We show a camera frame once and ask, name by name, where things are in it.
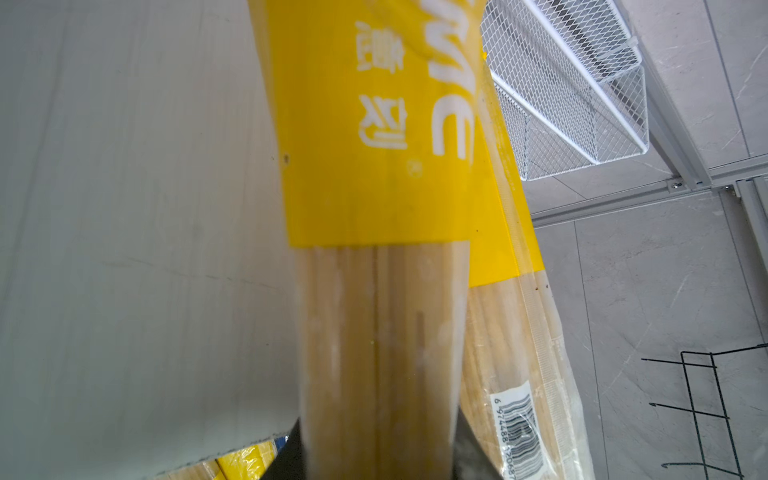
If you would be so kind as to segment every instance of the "plastic wrap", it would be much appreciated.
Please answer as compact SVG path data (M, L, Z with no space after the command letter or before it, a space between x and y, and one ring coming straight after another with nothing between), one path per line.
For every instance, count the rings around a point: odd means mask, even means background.
M258 443L217 458L227 480L259 480L277 456L277 448L271 440Z
M581 400L489 72L478 104L487 148L475 170L482 176L487 162L500 207L475 216L462 410L505 479L592 480Z
M300 252L309 472L450 476L468 254L466 242Z

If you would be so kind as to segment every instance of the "wood grain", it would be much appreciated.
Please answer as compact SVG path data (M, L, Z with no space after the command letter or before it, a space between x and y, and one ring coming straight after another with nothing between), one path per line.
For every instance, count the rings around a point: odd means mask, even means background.
M544 478L564 478L524 288L518 277L469 290L462 411L486 455L501 469L489 395L530 382L539 433L550 463L550 472Z
M447 479L468 243L296 257L310 478Z

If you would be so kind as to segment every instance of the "light wooden stick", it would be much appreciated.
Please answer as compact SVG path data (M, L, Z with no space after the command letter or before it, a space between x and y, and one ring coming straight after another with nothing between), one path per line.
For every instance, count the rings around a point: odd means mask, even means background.
M560 319L545 274L535 273L543 270L543 265L505 120L487 68L480 77L480 86L478 118L518 272L510 280L470 290L462 409L485 451L502 468L489 396L519 387L528 380L541 440L551 463L549 478L593 478L589 449L582 442L586 437L581 434L581 404L562 347ZM542 282L546 293L540 291ZM508 345L494 338L498 332L506 334Z
M221 470L215 461L200 462L191 467L182 468L155 480L223 480Z
M296 251L312 480L452 468L468 243Z

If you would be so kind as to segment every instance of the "black metal part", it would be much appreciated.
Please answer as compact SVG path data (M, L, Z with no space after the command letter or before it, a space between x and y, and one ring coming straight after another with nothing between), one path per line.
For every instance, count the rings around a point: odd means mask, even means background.
M288 442L261 478L262 480L306 480L299 420L296 420L296 424L291 429ZM482 451L461 409L458 411L453 441L452 480L502 480L496 467Z
M717 375L717 365L715 365L715 356L719 355L726 355L729 353L739 353L739 352L746 352L747 350L755 350L755 349L763 349L768 348L768 343L761 343L759 345L755 346L749 346L747 348L743 349L735 349L735 350L727 350L725 352L689 352L689 351L683 351L680 352L680 361L674 362L672 360L660 360L660 359L642 359L646 360L648 362L661 362L661 363L673 363L675 365L682 365L683 366L683 374L685 375L685 386L688 389L688 400L690 402L690 408L685 409L682 407L676 407L672 405L664 405L663 403L654 403L651 402L650 405L653 407L664 407L666 409L674 409L674 410L682 410L684 412L690 412L690 414L694 418L694 426L696 427L696 440L699 442L699 453L701 454L701 462L671 462L671 463L662 463L661 466L664 468L671 467L671 466L700 466L704 469L704 478L709 480L710 474L709 469L717 470L718 472L725 472L727 474L744 478L743 473L741 472L741 464L739 463L739 454L736 451L736 443L733 441L733 430L730 427L730 417L728 416L728 411L725 408L725 399L723 399L723 390L720 387L720 376ZM710 365L704 365L703 363L689 363L685 361L685 355L703 355L710 357ZM689 366L700 366L708 369L712 369L712 373L715 378L715 385L717 385L717 394L720 397L720 407L723 409L723 414L716 414L716 413L709 413L709 412L701 412L700 410L696 410L694 407L694 394L690 390L690 382L688 381L688 369ZM714 465L710 465L707 463L707 460L704 458L704 447L703 443L701 441L701 432L699 430L699 421L696 417L696 415L708 415L717 417L719 419L723 419L725 421L726 427L728 429L728 437L730 439L730 447L733 452L733 460L736 463L736 471L733 472L731 470L727 470L725 468L716 467Z

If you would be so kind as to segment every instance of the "gray metal surface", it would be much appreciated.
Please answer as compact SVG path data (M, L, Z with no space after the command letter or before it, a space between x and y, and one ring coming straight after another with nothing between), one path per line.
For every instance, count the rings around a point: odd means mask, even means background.
M290 429L275 153L246 2L0 2L0 478Z
M763 266L749 219L735 190L721 191L720 200L755 310L760 339L764 343L768 341L768 270Z
M726 73L750 156L768 153L768 2L705 0L715 46Z
M736 182L738 194L750 221L757 249L768 269L768 185L765 177L755 177Z
M632 188L616 194L583 200L564 207L532 214L534 227L545 227L556 223L595 217L611 212L655 204L665 200L706 193L713 187L726 187L737 180L752 178L768 173L768 155L715 167L708 170L712 184L707 187L689 188L682 178L662 180L643 187Z
M594 346L587 316L581 261L574 222L561 223L537 232L541 255L547 266L549 283L562 318L563 338L584 408L589 451L595 480L608 477L600 396L594 371Z
M737 4L742 3L716 2L724 12L736 11ZM645 63L652 63L657 69L705 164L716 167L748 158L750 154L744 146L717 47L723 32L718 29L715 35L704 2L620 0L620 3L626 8L626 18L634 27L633 33L650 55L645 56ZM754 42L754 46L762 48L765 42L758 44L758 38L743 39L743 47ZM742 48L738 43L733 47ZM740 66L748 69L749 62L746 66L740 63ZM764 125L755 124L754 127L762 126L764 130Z
M650 142L689 188L711 185L707 167L653 65L646 68L645 81Z

